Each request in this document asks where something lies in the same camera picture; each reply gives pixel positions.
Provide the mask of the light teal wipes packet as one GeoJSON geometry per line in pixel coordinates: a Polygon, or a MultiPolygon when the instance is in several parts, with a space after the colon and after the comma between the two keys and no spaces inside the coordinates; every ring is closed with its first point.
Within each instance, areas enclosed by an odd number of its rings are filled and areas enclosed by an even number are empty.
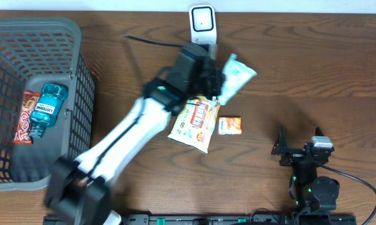
{"type": "Polygon", "coordinates": [[[236,58],[236,54],[231,54],[222,70],[225,81],[221,87],[221,94],[217,97],[222,106],[226,105],[251,78],[257,75],[256,71],[237,61],[236,58]]]}

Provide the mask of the small orange snack packet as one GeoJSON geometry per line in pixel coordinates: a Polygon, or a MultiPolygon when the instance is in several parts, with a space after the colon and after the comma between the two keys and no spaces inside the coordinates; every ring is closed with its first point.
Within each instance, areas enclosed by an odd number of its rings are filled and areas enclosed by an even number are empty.
{"type": "Polygon", "coordinates": [[[219,135],[241,135],[241,117],[220,117],[218,120],[219,135]]]}

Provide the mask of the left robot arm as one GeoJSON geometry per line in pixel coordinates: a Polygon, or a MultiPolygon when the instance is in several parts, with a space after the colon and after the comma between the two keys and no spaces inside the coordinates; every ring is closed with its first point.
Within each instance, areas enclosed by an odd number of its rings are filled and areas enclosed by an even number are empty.
{"type": "Polygon", "coordinates": [[[119,176],[171,117],[197,96],[219,96],[224,77],[210,57],[179,59],[143,87],[126,117],[97,145],[54,164],[44,205],[67,224],[121,224],[112,188],[119,176]]]}

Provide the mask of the red Top chocolate bar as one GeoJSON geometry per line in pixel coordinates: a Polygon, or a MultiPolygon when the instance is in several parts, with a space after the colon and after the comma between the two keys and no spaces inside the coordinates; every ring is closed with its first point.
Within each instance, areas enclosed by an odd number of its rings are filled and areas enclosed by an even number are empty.
{"type": "Polygon", "coordinates": [[[30,115],[34,108],[36,107],[39,98],[41,97],[40,92],[24,91],[23,101],[21,104],[21,112],[19,115],[16,132],[14,135],[13,143],[21,145],[32,145],[33,141],[30,136],[31,130],[31,120],[30,115]]]}

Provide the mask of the teal Listerine mouthwash bottle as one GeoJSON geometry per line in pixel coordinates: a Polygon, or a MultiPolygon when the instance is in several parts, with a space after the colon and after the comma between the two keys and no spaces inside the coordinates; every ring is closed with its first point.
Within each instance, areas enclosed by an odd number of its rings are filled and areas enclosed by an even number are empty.
{"type": "Polygon", "coordinates": [[[41,138],[46,128],[56,124],[57,115],[67,96],[66,86],[55,83],[47,83],[43,86],[41,96],[30,115],[33,125],[30,131],[32,138],[41,138]]]}

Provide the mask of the yellow snack bag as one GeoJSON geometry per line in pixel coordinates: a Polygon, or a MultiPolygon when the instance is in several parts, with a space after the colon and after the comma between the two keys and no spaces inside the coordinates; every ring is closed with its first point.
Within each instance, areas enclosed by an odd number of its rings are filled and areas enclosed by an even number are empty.
{"type": "Polygon", "coordinates": [[[168,139],[208,153],[210,139],[215,130],[220,104],[213,99],[198,96],[187,100],[179,113],[168,139]]]}

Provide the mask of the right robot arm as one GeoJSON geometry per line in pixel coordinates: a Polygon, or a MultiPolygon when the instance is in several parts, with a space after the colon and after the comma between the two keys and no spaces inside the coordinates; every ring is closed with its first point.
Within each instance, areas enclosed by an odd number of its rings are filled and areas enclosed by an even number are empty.
{"type": "Polygon", "coordinates": [[[280,156],[279,164],[292,168],[289,192],[297,209],[286,218],[288,224],[331,224],[331,212],[337,208],[340,184],[327,176],[319,176],[317,168],[328,162],[334,152],[332,141],[320,128],[302,148],[291,148],[283,127],[271,151],[280,156]]]}

